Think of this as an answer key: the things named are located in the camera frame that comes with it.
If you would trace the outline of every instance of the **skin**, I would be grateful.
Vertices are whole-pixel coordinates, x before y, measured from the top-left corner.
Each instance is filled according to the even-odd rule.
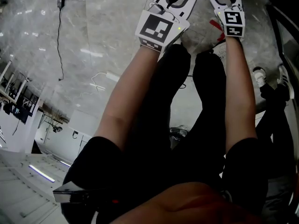
[[[200,182],[175,185],[112,224],[259,224],[262,221],[228,203]]]
[[[246,138],[256,138],[255,97],[250,72],[239,42],[227,37],[226,151]],[[117,83],[94,136],[112,141],[121,151],[132,122],[149,88],[159,53],[140,47]],[[203,183],[170,187],[113,224],[247,224],[261,223],[240,207],[224,200]]]
[[[226,152],[237,142],[257,138],[255,117],[256,101],[250,71],[240,43],[226,37]]]
[[[114,88],[94,136],[112,141],[121,151],[149,88],[160,53],[141,46]]]

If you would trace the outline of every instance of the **leg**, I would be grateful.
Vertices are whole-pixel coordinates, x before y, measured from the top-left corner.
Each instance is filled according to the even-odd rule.
[[[274,93],[275,93],[274,89],[268,84],[265,84],[262,87],[260,87],[260,91],[261,91],[261,96],[267,100],[267,106],[268,106],[268,102],[270,102],[270,100],[272,100],[274,97]],[[266,143],[269,143],[271,141],[270,137],[273,134],[273,129],[272,129],[273,118],[274,117],[273,117],[272,109],[270,108],[268,109],[267,107],[265,114],[263,115],[262,119],[260,120],[260,122],[256,127],[256,133],[259,140]]]
[[[219,188],[218,178],[223,170],[225,154],[226,83],[220,58],[210,52],[198,54],[193,80],[203,111],[188,135],[171,153],[174,182],[199,181]]]
[[[295,173],[294,146],[292,134],[285,116],[285,101],[288,97],[288,89],[279,84],[275,90],[275,98],[270,104],[272,107],[273,125],[273,154],[269,161],[271,168],[269,178],[277,178],[283,175]]]
[[[146,154],[148,157],[162,157],[170,152],[170,106],[188,76],[190,58],[182,45],[175,44],[158,62],[158,68],[128,139],[128,153],[132,156],[144,158],[142,154]]]

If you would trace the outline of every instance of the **hanging power adapter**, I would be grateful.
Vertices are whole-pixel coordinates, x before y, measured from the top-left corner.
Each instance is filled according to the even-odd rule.
[[[118,80],[120,79],[120,77],[119,77],[118,75],[113,74],[113,73],[110,72],[110,71],[107,71],[106,77],[107,77],[108,79],[114,80],[114,81],[116,81],[116,82],[118,82]]]
[[[57,7],[61,10],[64,7],[65,0],[57,0]]]

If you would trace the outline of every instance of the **white cable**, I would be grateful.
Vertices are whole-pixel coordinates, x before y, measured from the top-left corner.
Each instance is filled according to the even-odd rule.
[[[99,72],[97,73],[95,76],[92,77],[92,81],[94,83],[94,86],[95,88],[97,89],[97,92],[92,92],[92,93],[88,93],[88,92],[83,92],[80,94],[79,97],[82,97],[82,95],[86,94],[86,95],[93,95],[93,94],[96,94],[96,93],[99,93],[99,90],[98,90],[98,85],[95,83],[95,81],[93,80],[94,78],[96,78],[99,74],[102,74],[102,75],[106,75],[105,72]]]
[[[92,77],[92,81],[95,85],[95,88],[97,89],[97,93],[99,92],[98,85],[95,83],[95,81],[93,79],[96,78],[99,74],[106,75],[106,73],[105,72],[99,72],[98,74],[96,74],[95,76]]]

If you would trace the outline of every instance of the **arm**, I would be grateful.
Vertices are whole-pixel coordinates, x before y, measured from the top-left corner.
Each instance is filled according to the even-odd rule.
[[[150,48],[140,47],[116,84],[94,136],[104,137],[124,150],[128,131],[148,90],[159,55]]]
[[[250,72],[240,43],[226,37],[226,152],[237,142],[257,138],[255,127],[256,102]]]

